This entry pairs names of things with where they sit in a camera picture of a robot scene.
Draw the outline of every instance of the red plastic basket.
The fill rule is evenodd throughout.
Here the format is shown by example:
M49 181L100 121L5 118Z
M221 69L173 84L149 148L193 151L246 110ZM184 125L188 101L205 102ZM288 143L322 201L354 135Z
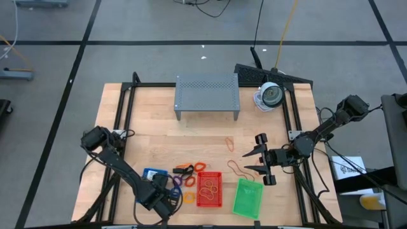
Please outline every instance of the red plastic basket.
M221 172L198 172L197 206L222 207Z

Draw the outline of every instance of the yellow cable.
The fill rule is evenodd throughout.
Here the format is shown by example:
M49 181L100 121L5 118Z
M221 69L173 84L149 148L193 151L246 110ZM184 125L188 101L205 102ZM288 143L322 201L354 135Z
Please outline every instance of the yellow cable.
M288 25L290 24L291 18L293 17L295 8L297 8L297 4L298 4L298 0L295 0L294 5L293 5L293 7L291 8L290 15L288 16L288 20L287 20L287 23L286 23L286 27L284 28L284 32L282 33L281 40L280 40L279 51L277 52L277 60L275 61L275 65L274 65L275 68L277 68L277 65L279 64L280 51L281 51L282 42L283 42L283 40L284 40L284 37L286 36L286 32L287 32L287 30L288 30Z
M2 35L0 35L0 38L13 50L13 52L18 55L24 62L29 66L29 69L9 69L9 71L28 71L28 72L33 72L34 68L32 67L32 64L29 59L24 57L19 51L17 51L12 45L4 38Z

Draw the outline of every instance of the green basket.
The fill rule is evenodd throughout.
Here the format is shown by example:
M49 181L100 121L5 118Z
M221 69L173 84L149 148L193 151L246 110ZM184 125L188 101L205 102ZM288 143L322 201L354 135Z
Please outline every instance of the green basket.
M263 184L240 178L232 212L251 219L258 219L262 196Z

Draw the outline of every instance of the gray floor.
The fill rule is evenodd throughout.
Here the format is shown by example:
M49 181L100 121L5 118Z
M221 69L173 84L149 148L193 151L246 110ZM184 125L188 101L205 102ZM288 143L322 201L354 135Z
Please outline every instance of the gray floor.
M402 0L376 0L395 41L407 40ZM21 40L80 41L95 0L71 0L66 9L19 11ZM258 38L279 40L293 1L265 1ZM224 1L204 10L217 12ZM232 1L224 14L209 18L192 6L171 0L102 0L90 40L250 40L259 1ZM0 2L0 34L13 39L13 4ZM368 1L300 1L287 34L297 41L385 41ZM54 120L78 46L17 46L34 64L34 81L0 81L0 98L15 112L0 132L0 222L14 227ZM257 46L263 67L275 62L277 46ZM407 47L397 47L407 58ZM87 46L46 164L26 226L68 223L76 200L85 154L82 131L94 125L105 83L129 81L137 71L142 81L175 81L178 73L230 73L236 63L253 66L249 46ZM0 67L21 67L10 54ZM317 106L335 108L349 94L375 107L382 94L403 93L406 82L389 46L284 46L279 69L314 80ZM383 114L371 113L360 123L335 132L332 145L345 155L361 155L368 167L392 165Z

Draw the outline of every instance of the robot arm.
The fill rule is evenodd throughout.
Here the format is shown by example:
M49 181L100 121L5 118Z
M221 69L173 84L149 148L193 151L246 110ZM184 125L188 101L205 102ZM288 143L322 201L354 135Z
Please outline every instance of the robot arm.
M349 95L342 100L332 117L319 125L315 130L304 132L292 140L287 148L267 149L266 134L259 134L255 137L256 146L244 156L251 156L261 153L259 158L263 165L245 166L247 169L255 170L263 177L265 185L275 185L275 176L272 175L271 166L295 166L298 160L309 158L314 151L315 144L322 138L330 138L331 132L336 128L348 124L351 121L361 121L369 113L369 105L366 104L359 96Z
M102 147L102 151L94 153L99 146ZM110 133L104 127L95 127L81 138L81 147L91 157L99 159L105 166L119 174L132 187L134 195L147 210L154 209L163 220L168 220L174 213L179 197L174 199L170 196L170 190L165 188L168 177L154 176L152 181L141 179L118 154L123 147L123 140L119 134Z

